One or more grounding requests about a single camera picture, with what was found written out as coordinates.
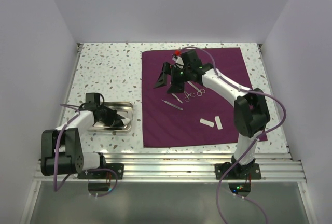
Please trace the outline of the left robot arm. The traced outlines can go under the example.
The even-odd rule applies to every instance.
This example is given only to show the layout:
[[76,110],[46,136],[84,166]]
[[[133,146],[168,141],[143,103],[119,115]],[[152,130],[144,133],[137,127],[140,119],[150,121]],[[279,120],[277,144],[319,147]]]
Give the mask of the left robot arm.
[[43,175],[76,174],[89,170],[95,178],[103,178],[108,166],[99,153],[84,153],[80,136],[95,123],[107,127],[124,127],[130,119],[101,103],[83,103],[65,124],[45,130],[41,137],[40,169]]

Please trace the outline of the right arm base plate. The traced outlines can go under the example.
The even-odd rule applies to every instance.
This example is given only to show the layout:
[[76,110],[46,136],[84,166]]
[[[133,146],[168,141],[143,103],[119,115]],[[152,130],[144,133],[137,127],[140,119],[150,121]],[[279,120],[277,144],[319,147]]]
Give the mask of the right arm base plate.
[[[215,177],[217,180],[232,166],[230,162],[215,164]],[[261,180],[259,164],[251,163],[248,165],[237,164],[225,177],[225,180]]]

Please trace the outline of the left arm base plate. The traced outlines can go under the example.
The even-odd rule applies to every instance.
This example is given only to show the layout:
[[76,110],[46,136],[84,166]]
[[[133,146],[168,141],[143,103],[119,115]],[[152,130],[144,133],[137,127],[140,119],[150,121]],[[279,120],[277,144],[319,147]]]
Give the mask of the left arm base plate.
[[107,163],[105,168],[82,171],[77,175],[78,179],[85,180],[122,180],[125,166],[122,163]]

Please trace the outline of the white sterile packet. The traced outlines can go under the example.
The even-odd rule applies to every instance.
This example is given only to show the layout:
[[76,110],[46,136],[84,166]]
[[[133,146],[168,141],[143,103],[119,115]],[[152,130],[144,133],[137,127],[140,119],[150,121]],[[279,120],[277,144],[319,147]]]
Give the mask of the white sterile packet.
[[215,116],[215,124],[216,124],[218,130],[223,129],[223,125],[222,125],[222,122],[221,122],[221,119],[219,116]]
[[214,122],[211,122],[211,121],[208,121],[208,120],[205,120],[203,118],[200,119],[200,123],[203,124],[203,125],[206,125],[208,127],[214,127]]

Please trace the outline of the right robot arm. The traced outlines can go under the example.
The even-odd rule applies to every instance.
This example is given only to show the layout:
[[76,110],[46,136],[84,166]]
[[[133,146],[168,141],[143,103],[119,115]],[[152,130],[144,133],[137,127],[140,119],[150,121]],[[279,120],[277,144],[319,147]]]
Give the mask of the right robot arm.
[[231,161],[220,169],[224,176],[244,178],[255,164],[259,136],[270,121],[265,94],[259,88],[251,90],[235,83],[216,68],[214,61],[203,64],[194,49],[177,55],[174,64],[165,62],[154,87],[164,87],[168,76],[171,77],[168,94],[183,93],[185,83],[195,82],[216,92],[233,107],[234,126],[239,134],[237,147]]

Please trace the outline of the white gauze pad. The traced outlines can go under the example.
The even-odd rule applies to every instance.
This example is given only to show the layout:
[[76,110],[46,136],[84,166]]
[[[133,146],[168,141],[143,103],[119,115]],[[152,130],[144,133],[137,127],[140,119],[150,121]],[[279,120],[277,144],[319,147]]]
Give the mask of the white gauze pad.
[[129,118],[127,118],[127,117],[123,117],[123,116],[121,116],[120,119],[122,119],[123,122],[124,122],[124,127],[122,127],[122,128],[123,128],[123,129],[127,128],[128,125],[130,124],[131,120],[130,120]]

